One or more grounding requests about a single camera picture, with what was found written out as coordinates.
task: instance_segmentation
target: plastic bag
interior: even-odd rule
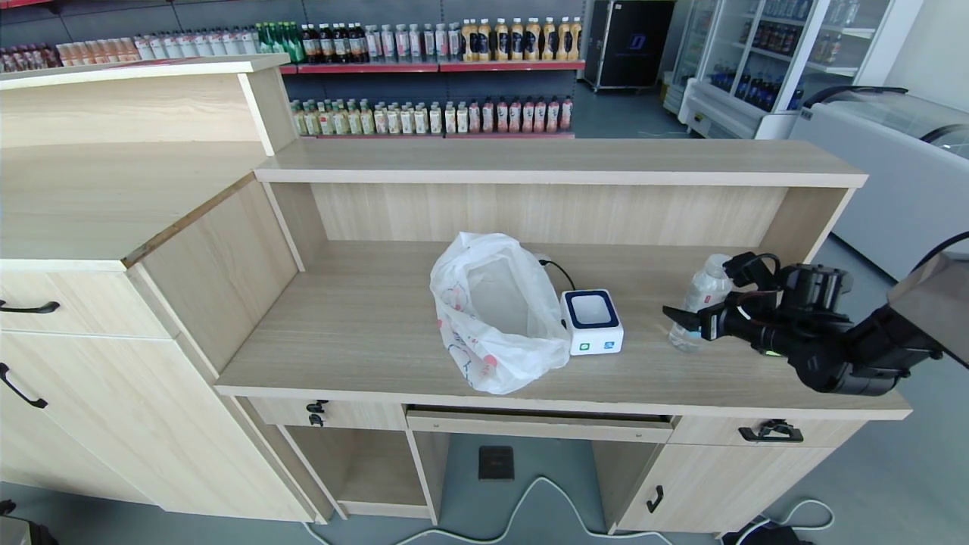
[[[555,288],[517,240],[459,234],[434,264],[430,291],[444,346],[475,390],[508,394],[569,363]]]

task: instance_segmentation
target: counter top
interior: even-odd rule
[[[808,142],[297,140],[260,181],[861,187],[867,175]]]
[[[442,345],[428,290],[443,242],[330,241],[235,354],[223,394],[507,409],[896,420],[909,405],[819,394],[785,360],[725,338],[699,354],[667,341],[662,305],[677,305],[715,251],[744,248],[526,244],[578,287],[608,288],[625,328],[620,354],[573,357],[507,396],[473,390]],[[564,279],[549,273],[558,290]]]
[[[0,257],[117,262],[264,159],[258,142],[4,149]]]
[[[288,62],[290,62],[289,55],[272,53],[64,66],[46,70],[2,74],[0,75],[0,91],[68,83],[87,83],[90,81],[250,73]]]

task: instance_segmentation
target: drawer handle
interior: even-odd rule
[[[646,502],[646,509],[649,509],[649,512],[652,513],[653,511],[656,510],[657,507],[660,506],[660,501],[663,501],[663,487],[657,485],[656,486],[656,501],[653,501],[653,500],[647,501]]]
[[[13,384],[11,384],[10,380],[7,378],[7,372],[8,371],[10,371],[10,368],[7,367],[7,364],[5,364],[3,362],[0,362],[0,380],[3,380],[3,383],[6,384],[7,386],[9,386],[10,389],[14,391],[14,393],[16,393],[18,396],[20,396],[20,398],[22,400],[27,401],[28,403],[30,403],[31,405],[33,405],[33,406],[35,406],[37,408],[44,408],[44,407],[47,406],[47,402],[44,401],[44,400],[42,400],[41,398],[37,398],[36,400],[31,401],[26,396],[24,396],[23,395],[23,392],[20,392],[16,388],[16,386],[14,386]]]
[[[791,426],[785,420],[768,420],[761,424],[761,429],[754,433],[750,428],[737,428],[743,440],[750,443],[802,443],[804,435],[799,429]]]
[[[0,299],[0,312],[22,312],[24,314],[50,314],[54,310],[60,307],[60,303],[57,301],[51,301],[40,306],[35,306],[34,308],[9,308],[6,305],[7,302]]]

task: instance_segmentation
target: white cable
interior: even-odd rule
[[[621,533],[621,534],[616,534],[616,535],[608,535],[606,533],[598,533],[598,532],[595,532],[595,531],[590,530],[585,525],[585,522],[582,520],[582,516],[579,515],[578,509],[576,508],[576,505],[572,502],[572,499],[569,497],[569,495],[564,490],[562,490],[562,487],[560,487],[557,484],[555,484],[555,481],[552,481],[548,477],[544,477],[544,476],[541,476],[541,475],[538,476],[538,477],[535,477],[535,480],[532,481],[531,484],[528,485],[528,488],[525,489],[524,494],[521,495],[521,497],[518,499],[518,503],[515,504],[515,509],[512,509],[512,516],[509,517],[508,524],[505,525],[504,531],[502,531],[501,534],[499,534],[497,537],[492,537],[491,539],[475,539],[473,537],[468,537],[466,535],[461,535],[460,533],[454,533],[453,531],[447,531],[445,529],[439,529],[439,528],[431,528],[431,529],[425,529],[425,530],[419,531],[419,532],[415,533],[414,535],[411,535],[410,537],[405,537],[404,539],[402,539],[400,541],[397,541],[393,545],[406,545],[407,543],[410,543],[410,542],[412,542],[412,541],[414,541],[416,539],[420,539],[420,538],[422,538],[422,537],[424,537],[426,535],[432,535],[432,534],[446,535],[447,537],[454,538],[454,539],[456,539],[458,541],[463,541],[464,543],[472,543],[473,545],[493,545],[495,543],[500,543],[503,539],[505,539],[505,537],[508,536],[508,532],[511,531],[512,524],[515,522],[515,516],[518,514],[518,509],[525,502],[525,498],[528,497],[528,493],[530,493],[532,491],[532,489],[535,488],[535,485],[537,485],[540,482],[549,483],[549,485],[551,485],[552,488],[554,488],[555,490],[557,490],[562,496],[565,497],[565,500],[569,502],[569,506],[572,507],[572,512],[576,514],[576,519],[578,519],[578,523],[582,525],[582,529],[585,530],[585,534],[588,535],[588,536],[590,536],[590,537],[602,537],[604,539],[633,539],[633,538],[636,538],[636,537],[646,537],[648,535],[655,535],[656,537],[658,537],[661,540],[663,540],[663,542],[666,543],[667,545],[672,545],[672,542],[669,541],[666,538],[665,535],[663,535],[662,533],[660,533],[658,531],[636,531],[636,532],[632,532],[632,533]],[[766,515],[761,515],[762,517],[764,517],[764,519],[762,521],[760,521],[759,523],[757,523],[756,525],[754,525],[753,527],[747,529],[747,531],[745,531],[743,534],[741,534],[740,535],[740,538],[737,540],[737,542],[736,542],[735,545],[742,545],[744,539],[746,539],[748,535],[750,535],[751,533],[753,533],[755,530],[757,530],[757,529],[759,529],[759,528],[761,528],[763,526],[766,526],[768,524],[774,523],[775,525],[778,525],[778,526],[787,526],[787,524],[789,522],[791,522],[791,519],[794,518],[794,514],[797,512],[797,510],[800,509],[801,507],[803,507],[804,505],[809,504],[809,503],[813,503],[815,505],[820,505],[820,506],[824,507],[825,510],[830,515],[830,519],[828,519],[828,521],[826,523],[824,523],[824,524],[822,524],[820,526],[816,526],[816,527],[791,527],[791,529],[794,530],[794,531],[800,531],[800,530],[803,530],[803,531],[814,531],[814,530],[819,530],[819,529],[829,529],[829,528],[831,528],[831,526],[834,525],[834,511],[832,511],[831,508],[828,507],[822,501],[818,501],[817,499],[804,499],[801,502],[799,502],[797,505],[795,505],[790,511],[788,511],[787,517],[785,517],[783,521],[774,521],[774,520],[770,519]],[[311,524],[309,524],[309,523],[303,523],[303,527],[318,542],[322,543],[323,545],[332,545],[329,541],[326,541],[319,533],[317,533],[315,530],[313,530],[313,526]]]
[[[508,519],[508,524],[505,526],[505,530],[502,531],[501,534],[498,535],[497,537],[492,537],[490,539],[475,539],[473,537],[468,537],[466,535],[461,535],[460,533],[454,533],[452,531],[447,531],[445,529],[431,528],[431,529],[425,529],[425,530],[419,531],[414,535],[411,535],[410,537],[405,537],[404,539],[397,541],[393,545],[406,545],[407,543],[410,543],[416,539],[420,539],[426,535],[432,535],[432,534],[446,535],[447,537],[452,537],[458,541],[463,541],[464,543],[472,543],[474,545],[493,545],[494,543],[500,543],[503,539],[505,539],[505,537],[508,536],[508,532],[512,529],[512,523],[515,521],[515,516],[518,514],[518,509],[524,503],[525,498],[528,497],[528,493],[530,493],[532,489],[535,488],[535,485],[537,485],[540,482],[549,483],[549,485],[551,485],[552,488],[557,490],[562,496],[565,497],[566,501],[569,502],[569,506],[572,507],[572,512],[576,514],[576,519],[578,519],[578,523],[582,525],[582,529],[585,530],[585,534],[589,535],[590,537],[602,537],[605,539],[632,539],[635,537],[645,537],[648,535],[655,535],[656,537],[662,539],[663,542],[666,543],[667,545],[672,545],[672,542],[670,542],[666,538],[666,536],[664,536],[662,533],[658,531],[636,531],[633,533],[621,533],[616,535],[608,535],[606,533],[598,533],[590,530],[585,525],[585,522],[582,520],[582,516],[579,515],[576,505],[572,503],[572,499],[569,497],[568,494],[566,494],[564,490],[562,490],[562,487],[555,484],[555,481],[552,481],[548,477],[544,477],[541,475],[538,477],[535,477],[535,480],[532,481],[532,483],[528,485],[528,488],[525,489],[524,494],[521,495],[521,497],[518,499],[518,503],[515,504],[515,509],[512,509],[512,516]],[[303,523],[303,527],[306,528],[306,531],[308,531],[310,535],[312,535],[317,541],[319,541],[320,543],[323,543],[323,545],[332,545],[329,541],[326,541],[320,534],[314,531],[313,527],[309,523]]]

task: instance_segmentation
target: gray floor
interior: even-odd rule
[[[593,95],[577,93],[576,126],[581,138],[685,137],[680,125],[659,107],[653,94]],[[815,260],[846,269],[855,276],[854,290],[842,309],[856,320],[885,301],[890,284],[837,240],[828,240]],[[832,529],[807,532],[802,538],[818,545],[948,545],[965,543],[969,531],[969,372],[951,361],[925,363],[915,369],[901,391],[915,408],[903,422],[865,426],[842,448],[815,468],[770,509],[781,515],[801,497],[816,497],[833,507]],[[477,449],[482,444],[508,444],[516,450],[516,480],[477,480]],[[575,501],[583,521],[603,529],[591,449],[584,441],[496,438],[457,435],[451,446],[441,526],[470,536],[498,535],[528,483],[538,474],[558,482]],[[166,513],[130,503],[77,497],[18,485],[2,485],[0,497],[18,502],[16,514],[52,528],[62,545],[263,545],[315,543],[301,525]],[[808,507],[798,524],[823,522],[820,509]],[[352,517],[317,527],[334,545],[390,544],[421,529],[426,521]],[[711,545],[706,535],[669,534],[676,545]],[[526,499],[508,543],[604,543],[586,536],[566,500],[539,485]],[[454,544],[432,536],[420,545]],[[624,543],[659,543],[654,537]]]

